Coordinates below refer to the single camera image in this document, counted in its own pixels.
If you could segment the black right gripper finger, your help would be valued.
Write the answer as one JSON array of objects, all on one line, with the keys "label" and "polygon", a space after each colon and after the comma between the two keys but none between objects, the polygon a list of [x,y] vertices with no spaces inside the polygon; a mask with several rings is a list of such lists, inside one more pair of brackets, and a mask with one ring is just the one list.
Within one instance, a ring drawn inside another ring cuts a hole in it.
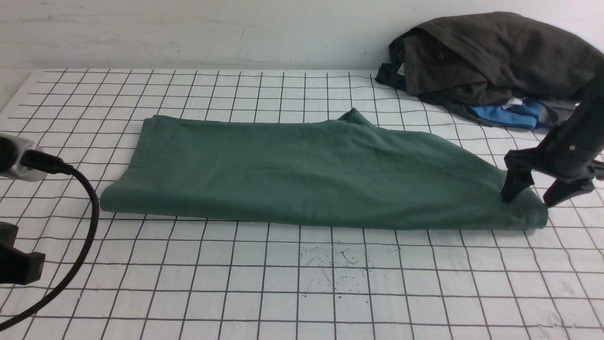
[{"label": "black right gripper finger", "polygon": [[504,203],[512,202],[522,191],[534,185],[531,169],[508,168],[505,182],[501,189],[501,199]]},{"label": "black right gripper finger", "polygon": [[556,180],[543,195],[543,200],[546,206],[553,207],[561,202],[565,202],[574,196],[580,196],[588,194],[594,191],[595,185],[592,180],[574,180],[570,182],[564,182]]}]

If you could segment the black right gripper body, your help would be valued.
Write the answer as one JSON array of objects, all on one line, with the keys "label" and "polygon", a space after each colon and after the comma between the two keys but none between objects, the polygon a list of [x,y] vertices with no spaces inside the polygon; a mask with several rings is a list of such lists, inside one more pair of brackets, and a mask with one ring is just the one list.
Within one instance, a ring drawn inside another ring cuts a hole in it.
[{"label": "black right gripper body", "polygon": [[507,182],[531,182],[533,170],[562,181],[603,179],[603,163],[596,161],[604,146],[603,83],[603,76],[591,80],[571,116],[552,127],[537,147],[507,153]]}]

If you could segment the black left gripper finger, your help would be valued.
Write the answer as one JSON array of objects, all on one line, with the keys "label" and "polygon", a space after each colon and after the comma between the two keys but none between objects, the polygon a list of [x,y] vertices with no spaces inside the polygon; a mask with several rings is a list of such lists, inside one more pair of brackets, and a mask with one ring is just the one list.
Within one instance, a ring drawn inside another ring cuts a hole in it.
[{"label": "black left gripper finger", "polygon": [[27,285],[41,278],[46,255],[15,248],[17,225],[0,223],[0,283]]}]

